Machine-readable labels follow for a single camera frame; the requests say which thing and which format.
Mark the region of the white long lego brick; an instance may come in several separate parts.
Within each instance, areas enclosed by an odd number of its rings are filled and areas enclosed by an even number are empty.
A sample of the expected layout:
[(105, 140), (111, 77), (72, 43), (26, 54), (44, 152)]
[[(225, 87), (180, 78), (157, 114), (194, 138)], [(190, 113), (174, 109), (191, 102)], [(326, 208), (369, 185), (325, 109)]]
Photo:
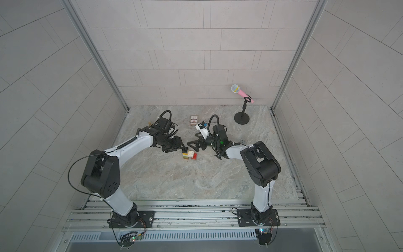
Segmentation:
[(195, 153), (194, 151), (187, 152), (189, 159), (191, 159), (193, 157), (194, 153)]

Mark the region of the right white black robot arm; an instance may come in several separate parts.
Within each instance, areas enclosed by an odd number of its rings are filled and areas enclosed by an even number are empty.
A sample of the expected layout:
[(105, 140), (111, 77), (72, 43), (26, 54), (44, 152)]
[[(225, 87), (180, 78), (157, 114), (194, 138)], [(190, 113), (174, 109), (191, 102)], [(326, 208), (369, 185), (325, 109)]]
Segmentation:
[(218, 115), (210, 117), (208, 123), (198, 123), (195, 128), (197, 140), (187, 145), (195, 152), (211, 147), (218, 159), (242, 160), (246, 170), (255, 184), (254, 198), (251, 202), (250, 214), (237, 211), (239, 218), (251, 219), (256, 226), (280, 226), (279, 215), (273, 208), (271, 198), (273, 187), (281, 166), (267, 146), (258, 141), (252, 145), (230, 141), (227, 136), (227, 127), (219, 123)]

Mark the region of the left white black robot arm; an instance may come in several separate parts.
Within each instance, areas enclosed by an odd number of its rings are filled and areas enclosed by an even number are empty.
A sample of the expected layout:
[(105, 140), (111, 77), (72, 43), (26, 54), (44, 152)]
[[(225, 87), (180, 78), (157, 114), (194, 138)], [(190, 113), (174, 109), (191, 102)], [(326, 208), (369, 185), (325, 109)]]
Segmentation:
[(137, 212), (137, 205), (123, 192), (120, 186), (121, 167), (148, 148), (159, 148), (165, 153), (184, 148), (182, 139), (177, 136), (178, 126), (172, 122), (170, 110), (160, 114), (150, 126), (137, 129), (134, 137), (110, 149), (94, 150), (88, 155), (87, 164), (81, 177), (81, 185), (88, 195), (96, 196), (112, 209), (110, 228), (133, 228), (137, 224), (147, 226)]

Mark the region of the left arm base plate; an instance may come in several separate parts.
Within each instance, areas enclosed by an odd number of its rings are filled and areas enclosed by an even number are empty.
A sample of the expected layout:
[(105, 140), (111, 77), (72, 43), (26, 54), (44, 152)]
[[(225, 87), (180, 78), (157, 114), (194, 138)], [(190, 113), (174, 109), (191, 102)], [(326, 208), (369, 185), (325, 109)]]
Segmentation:
[(136, 211), (127, 216), (121, 216), (112, 212), (112, 217), (107, 220), (109, 228), (151, 228), (155, 217), (155, 211)]

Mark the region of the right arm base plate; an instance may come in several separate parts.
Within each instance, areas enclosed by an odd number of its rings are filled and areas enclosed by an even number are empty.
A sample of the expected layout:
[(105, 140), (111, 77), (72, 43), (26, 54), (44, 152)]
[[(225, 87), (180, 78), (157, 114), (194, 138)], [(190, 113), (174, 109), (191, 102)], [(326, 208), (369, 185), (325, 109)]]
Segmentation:
[(281, 225), (278, 211), (268, 209), (263, 213), (256, 210), (236, 210), (238, 225), (240, 227), (278, 227)]

